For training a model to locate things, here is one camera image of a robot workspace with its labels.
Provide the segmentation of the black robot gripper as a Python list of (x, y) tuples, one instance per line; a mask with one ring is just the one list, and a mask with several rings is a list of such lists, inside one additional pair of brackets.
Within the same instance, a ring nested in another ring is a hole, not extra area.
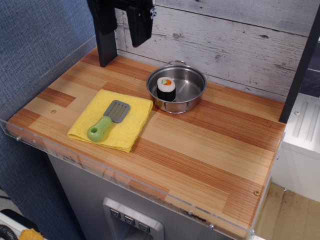
[(126, 11), (132, 46), (139, 47), (151, 38), (157, 7), (152, 0), (88, 0), (94, 25), (102, 35), (117, 29), (115, 9)]

